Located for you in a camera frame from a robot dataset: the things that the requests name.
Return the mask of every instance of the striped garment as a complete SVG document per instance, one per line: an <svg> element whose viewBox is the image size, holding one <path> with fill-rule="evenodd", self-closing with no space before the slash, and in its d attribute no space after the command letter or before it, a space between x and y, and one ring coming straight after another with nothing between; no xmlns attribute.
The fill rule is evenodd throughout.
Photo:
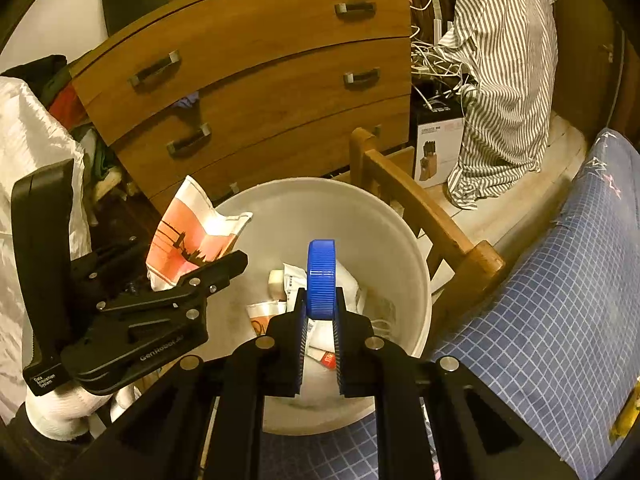
<svg viewBox="0 0 640 480"><path fill-rule="evenodd" d="M465 133L448 179L458 207L475 209L540 170L558 62L554 1L456 0L436 51L475 80L462 87Z"/></svg>

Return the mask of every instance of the cardboard box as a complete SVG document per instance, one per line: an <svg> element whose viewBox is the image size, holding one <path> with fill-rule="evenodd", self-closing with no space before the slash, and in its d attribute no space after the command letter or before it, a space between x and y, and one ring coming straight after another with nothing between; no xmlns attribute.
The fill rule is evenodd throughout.
<svg viewBox="0 0 640 480"><path fill-rule="evenodd" d="M453 170L465 129L462 108L454 100L412 107L412 128L415 132L414 180L422 187L447 181Z"/></svg>

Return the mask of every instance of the blue plastic lid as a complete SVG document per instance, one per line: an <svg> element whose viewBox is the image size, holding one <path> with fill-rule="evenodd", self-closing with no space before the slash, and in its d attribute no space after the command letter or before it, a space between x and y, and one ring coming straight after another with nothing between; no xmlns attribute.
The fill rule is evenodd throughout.
<svg viewBox="0 0 640 480"><path fill-rule="evenodd" d="M306 315L333 320L335 307L335 241L313 240L306 259Z"/></svg>

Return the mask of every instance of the wooden floor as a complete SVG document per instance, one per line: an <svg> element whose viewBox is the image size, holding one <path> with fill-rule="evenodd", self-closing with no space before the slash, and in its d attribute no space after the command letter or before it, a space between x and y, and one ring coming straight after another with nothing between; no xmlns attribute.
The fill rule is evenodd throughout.
<svg viewBox="0 0 640 480"><path fill-rule="evenodd" d="M475 211L455 207L446 199L443 186L432 187L428 193L474 244L487 240L512 266L546 232L564 203L587 150L583 134L552 112L548 147L539 173L527 173L497 198L479 200ZM431 241L422 235L418 245L426 257ZM432 294L437 294L452 276L451 268L443 263L431 280Z"/></svg>

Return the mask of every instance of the wooden chair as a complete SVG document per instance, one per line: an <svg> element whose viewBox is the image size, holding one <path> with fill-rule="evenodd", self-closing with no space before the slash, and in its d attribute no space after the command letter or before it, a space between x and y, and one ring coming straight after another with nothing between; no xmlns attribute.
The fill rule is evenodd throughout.
<svg viewBox="0 0 640 480"><path fill-rule="evenodd" d="M486 240L474 247L420 185L376 149L376 137L362 128L351 134L350 165L351 184L387 204L396 200L416 237L422 229L432 241L427 256L430 277L443 261L455 272L431 307L431 327L423 353L427 356L447 333L478 312L480 301L501 281L504 260Z"/></svg>

